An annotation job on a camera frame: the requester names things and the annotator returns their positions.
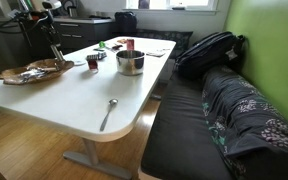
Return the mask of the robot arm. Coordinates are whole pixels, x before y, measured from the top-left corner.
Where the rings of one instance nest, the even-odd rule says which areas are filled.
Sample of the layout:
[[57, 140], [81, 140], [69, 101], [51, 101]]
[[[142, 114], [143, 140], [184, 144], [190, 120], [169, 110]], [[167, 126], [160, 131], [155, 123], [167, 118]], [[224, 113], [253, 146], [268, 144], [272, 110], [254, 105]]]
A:
[[53, 26], [52, 11], [62, 6], [60, 0], [20, 0], [20, 5], [23, 10], [14, 9], [7, 15], [14, 21], [33, 21], [31, 30], [39, 26], [50, 44], [58, 47], [60, 42], [58, 32]]

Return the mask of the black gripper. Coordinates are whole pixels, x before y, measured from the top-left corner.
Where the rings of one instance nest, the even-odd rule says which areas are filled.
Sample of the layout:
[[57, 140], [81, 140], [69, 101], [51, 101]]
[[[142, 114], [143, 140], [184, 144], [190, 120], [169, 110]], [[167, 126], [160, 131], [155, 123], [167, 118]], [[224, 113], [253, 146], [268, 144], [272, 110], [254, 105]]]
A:
[[52, 24], [42, 24], [41, 30], [51, 45], [59, 46], [61, 44], [59, 33]]

